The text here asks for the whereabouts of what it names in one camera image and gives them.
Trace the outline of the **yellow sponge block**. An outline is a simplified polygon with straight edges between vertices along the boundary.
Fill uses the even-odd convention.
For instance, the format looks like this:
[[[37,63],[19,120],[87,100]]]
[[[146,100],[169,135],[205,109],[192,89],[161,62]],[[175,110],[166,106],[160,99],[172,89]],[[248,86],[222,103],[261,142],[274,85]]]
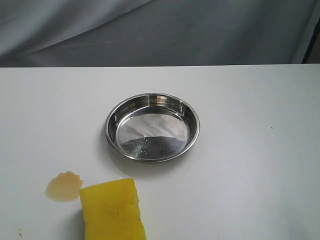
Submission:
[[[79,191],[86,240],[145,240],[133,178],[95,184]]]

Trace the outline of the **tan liquid spill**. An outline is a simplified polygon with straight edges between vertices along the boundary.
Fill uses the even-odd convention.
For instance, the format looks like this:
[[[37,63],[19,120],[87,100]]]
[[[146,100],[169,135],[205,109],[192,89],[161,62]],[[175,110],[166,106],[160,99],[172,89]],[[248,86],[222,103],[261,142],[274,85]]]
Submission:
[[[60,172],[53,178],[45,190],[48,199],[58,203],[68,203],[80,196],[83,180],[72,171]]]

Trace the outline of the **round stainless steel pan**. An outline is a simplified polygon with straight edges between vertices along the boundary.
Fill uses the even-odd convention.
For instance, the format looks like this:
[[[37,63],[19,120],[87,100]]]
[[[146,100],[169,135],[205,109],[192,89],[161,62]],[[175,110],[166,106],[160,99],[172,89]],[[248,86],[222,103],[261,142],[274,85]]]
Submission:
[[[165,93],[143,93],[123,100],[104,124],[111,148],[141,163],[162,163],[181,156],[195,144],[200,129],[194,108]]]

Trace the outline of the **grey backdrop cloth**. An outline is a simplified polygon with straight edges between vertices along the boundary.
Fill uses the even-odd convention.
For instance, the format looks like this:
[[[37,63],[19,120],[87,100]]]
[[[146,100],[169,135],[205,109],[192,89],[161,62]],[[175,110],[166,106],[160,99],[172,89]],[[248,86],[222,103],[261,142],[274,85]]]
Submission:
[[[2,67],[301,63],[317,0],[3,0]]]

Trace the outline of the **black stand pole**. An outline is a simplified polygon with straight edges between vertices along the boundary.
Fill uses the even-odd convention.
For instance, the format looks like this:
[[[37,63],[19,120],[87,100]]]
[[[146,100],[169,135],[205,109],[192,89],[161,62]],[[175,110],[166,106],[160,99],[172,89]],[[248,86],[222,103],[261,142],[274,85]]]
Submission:
[[[302,64],[307,64],[320,34],[320,9],[315,9],[309,16],[303,31],[303,58]]]

